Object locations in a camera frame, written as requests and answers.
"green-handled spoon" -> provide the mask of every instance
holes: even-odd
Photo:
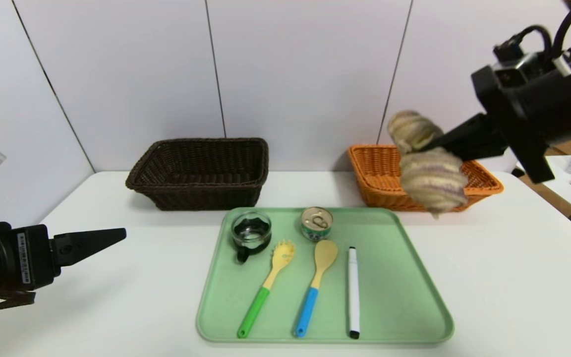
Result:
[[[257,296],[254,297],[252,305],[250,305],[244,321],[242,321],[242,325],[237,331],[238,338],[245,339],[248,337],[252,324],[263,306],[263,302],[265,302],[268,294],[270,294],[270,289],[272,288],[272,284],[275,282],[277,274],[292,261],[293,257],[294,244],[291,241],[280,241],[277,243],[275,251],[272,253],[272,270],[270,271],[270,274],[268,274],[265,282],[263,282],[263,286],[259,289]]]

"sticker label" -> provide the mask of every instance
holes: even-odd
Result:
[[[28,263],[28,249],[25,245],[25,233],[18,233],[16,241],[19,244],[19,265],[21,267],[21,280],[24,284],[30,283],[30,264]]]

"tin can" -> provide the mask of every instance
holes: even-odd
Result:
[[[325,208],[310,207],[301,213],[301,232],[311,241],[327,239],[332,230],[334,218]]]

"marker pen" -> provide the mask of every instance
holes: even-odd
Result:
[[[347,284],[349,285],[349,336],[360,337],[360,298],[358,297],[358,261],[356,248],[349,247],[347,260]]]

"spatula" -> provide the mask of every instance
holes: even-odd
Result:
[[[319,295],[321,277],[327,268],[335,261],[337,254],[338,248],[336,244],[328,240],[318,242],[314,249],[314,262],[317,266],[317,272],[314,274],[310,289],[308,290],[308,296],[305,298],[301,316],[299,316],[299,323],[296,324],[294,334],[297,337],[304,337],[308,332],[308,325],[312,317],[312,310],[314,310],[314,303]]]

